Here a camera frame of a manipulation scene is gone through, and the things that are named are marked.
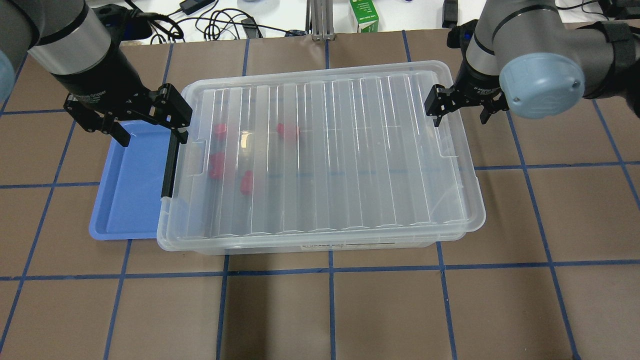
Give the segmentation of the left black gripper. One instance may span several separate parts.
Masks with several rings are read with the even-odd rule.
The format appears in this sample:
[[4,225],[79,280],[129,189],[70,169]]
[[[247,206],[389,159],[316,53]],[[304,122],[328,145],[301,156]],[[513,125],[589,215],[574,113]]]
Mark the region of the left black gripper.
[[[91,68],[53,77],[74,96],[75,102],[66,102],[63,107],[85,132],[110,135],[119,145],[128,147],[131,135],[117,117],[127,120],[127,111],[131,111],[132,115],[142,114],[153,125],[169,129],[178,143],[186,144],[188,140],[192,107],[170,83],[160,86],[152,101],[151,89],[117,45],[110,44],[105,57]],[[150,117],[152,105],[155,111]]]

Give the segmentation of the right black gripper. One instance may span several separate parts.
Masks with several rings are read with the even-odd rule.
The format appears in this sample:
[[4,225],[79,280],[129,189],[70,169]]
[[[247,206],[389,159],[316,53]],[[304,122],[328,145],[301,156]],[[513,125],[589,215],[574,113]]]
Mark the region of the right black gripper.
[[462,61],[454,86],[446,88],[434,84],[423,104],[425,114],[432,119],[435,128],[441,125],[445,116],[462,107],[482,105],[479,116],[482,125],[486,125],[494,114],[510,110],[499,76],[482,73],[467,60]]

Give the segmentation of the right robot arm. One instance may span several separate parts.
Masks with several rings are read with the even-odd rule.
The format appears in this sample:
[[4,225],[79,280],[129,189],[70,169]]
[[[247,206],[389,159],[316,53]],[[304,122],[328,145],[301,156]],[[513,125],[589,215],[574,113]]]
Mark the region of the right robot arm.
[[497,112],[542,119],[612,97],[639,114],[639,28],[623,20],[571,29],[553,0],[488,0],[478,19],[449,29],[462,62],[451,87],[426,96],[434,126],[465,107],[482,107],[485,124]]

